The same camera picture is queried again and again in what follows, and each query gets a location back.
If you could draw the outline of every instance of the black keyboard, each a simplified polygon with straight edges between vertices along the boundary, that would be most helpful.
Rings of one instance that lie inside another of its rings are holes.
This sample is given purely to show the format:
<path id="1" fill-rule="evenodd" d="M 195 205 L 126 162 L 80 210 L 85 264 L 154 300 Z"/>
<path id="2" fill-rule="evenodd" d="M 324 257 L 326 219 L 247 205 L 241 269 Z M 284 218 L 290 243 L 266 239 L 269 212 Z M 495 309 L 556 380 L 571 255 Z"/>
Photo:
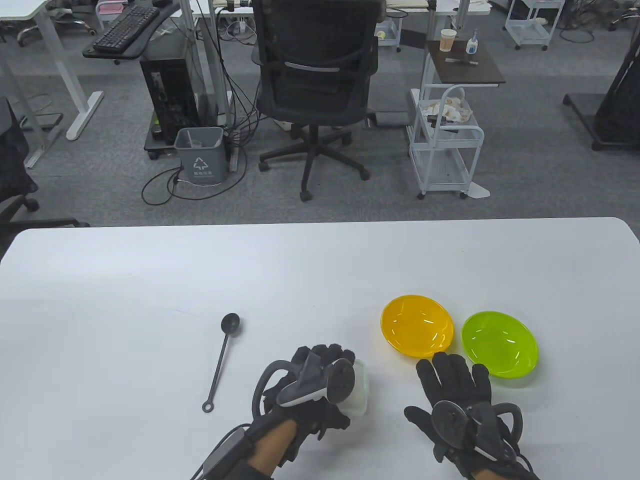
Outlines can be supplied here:
<path id="1" fill-rule="evenodd" d="M 155 6 L 132 5 L 93 43 L 99 52 L 122 53 L 160 13 Z"/>

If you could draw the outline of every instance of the hand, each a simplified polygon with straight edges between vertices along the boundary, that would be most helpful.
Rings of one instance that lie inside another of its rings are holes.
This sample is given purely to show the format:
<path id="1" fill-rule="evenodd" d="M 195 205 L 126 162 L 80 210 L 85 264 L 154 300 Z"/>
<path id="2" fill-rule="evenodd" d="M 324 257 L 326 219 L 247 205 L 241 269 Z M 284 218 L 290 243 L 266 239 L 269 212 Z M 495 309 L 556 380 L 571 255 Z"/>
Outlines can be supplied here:
<path id="1" fill-rule="evenodd" d="M 456 403 L 463 409 L 473 404 L 491 403 L 489 372 L 484 365 L 475 364 L 469 372 L 464 358 L 439 352 L 433 356 L 432 362 L 420 360 L 416 365 L 416 371 L 432 407 L 441 400 Z M 436 432 L 430 414 L 421 408 L 408 406 L 404 409 L 404 416 L 435 444 L 433 451 L 436 460 L 442 462 L 443 458 L 447 457 L 464 477 L 472 478 L 481 470 L 491 470 L 506 478 L 537 479 L 533 472 L 527 471 L 519 463 L 507 467 L 489 460 L 473 449 L 451 447 Z M 501 419 L 498 419 L 498 428 L 500 436 L 514 448 L 517 455 L 520 455 L 517 442 L 513 440 L 511 432 Z"/>
<path id="2" fill-rule="evenodd" d="M 311 350 L 309 347 L 300 347 L 291 359 L 292 364 L 298 364 L 302 366 L 307 359 L 309 352 L 313 352 L 321 359 L 321 365 L 326 367 L 332 364 L 338 358 L 346 358 L 353 364 L 355 361 L 355 355 L 350 350 L 342 350 L 342 347 L 336 344 L 329 345 L 316 345 Z M 326 398 L 321 398 L 317 401 L 307 401 L 296 406 L 280 407 L 276 405 L 276 397 L 280 391 L 292 383 L 296 378 L 293 374 L 289 373 L 285 375 L 280 381 L 272 388 L 269 388 L 264 392 L 264 411 L 265 413 L 272 412 L 274 409 L 281 410 L 281 413 L 286 417 L 292 419 L 298 424 L 300 431 L 307 432 L 306 435 L 316 434 L 320 432 L 318 440 L 324 436 L 324 432 L 328 428 L 346 429 L 351 421 L 349 417 L 343 415 L 337 406 L 329 403 Z"/>

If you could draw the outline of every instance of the bottle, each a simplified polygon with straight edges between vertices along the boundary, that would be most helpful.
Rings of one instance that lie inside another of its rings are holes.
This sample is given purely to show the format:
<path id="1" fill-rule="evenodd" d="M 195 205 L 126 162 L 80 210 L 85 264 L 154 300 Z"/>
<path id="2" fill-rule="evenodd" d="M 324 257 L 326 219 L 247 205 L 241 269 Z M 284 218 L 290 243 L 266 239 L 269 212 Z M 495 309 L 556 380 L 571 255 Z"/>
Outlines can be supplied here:
<path id="1" fill-rule="evenodd" d="M 478 51 L 478 30 L 474 30 L 474 36 L 472 36 L 467 42 L 467 54 L 473 55 Z"/>

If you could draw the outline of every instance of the caster wheel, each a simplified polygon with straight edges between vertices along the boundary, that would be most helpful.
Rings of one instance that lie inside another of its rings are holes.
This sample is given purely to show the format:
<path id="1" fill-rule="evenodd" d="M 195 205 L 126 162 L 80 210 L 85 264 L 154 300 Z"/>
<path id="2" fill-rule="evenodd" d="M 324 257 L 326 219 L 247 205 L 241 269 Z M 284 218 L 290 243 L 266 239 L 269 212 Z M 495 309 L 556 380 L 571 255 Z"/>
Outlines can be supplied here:
<path id="1" fill-rule="evenodd" d="M 38 204 L 38 200 L 35 198 L 27 198 L 24 202 L 24 206 L 29 212 L 35 212 L 40 208 L 40 204 Z"/>

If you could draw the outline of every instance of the trash bin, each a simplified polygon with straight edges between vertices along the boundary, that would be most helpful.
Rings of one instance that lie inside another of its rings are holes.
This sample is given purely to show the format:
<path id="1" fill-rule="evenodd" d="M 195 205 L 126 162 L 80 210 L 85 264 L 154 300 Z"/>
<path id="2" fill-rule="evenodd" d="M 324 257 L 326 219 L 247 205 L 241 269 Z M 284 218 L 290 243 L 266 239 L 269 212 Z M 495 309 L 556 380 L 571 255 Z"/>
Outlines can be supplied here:
<path id="1" fill-rule="evenodd" d="M 190 182 L 213 185 L 227 179 L 228 165 L 224 132 L 220 127 L 193 127 L 181 129 L 173 147 L 178 152 Z"/>

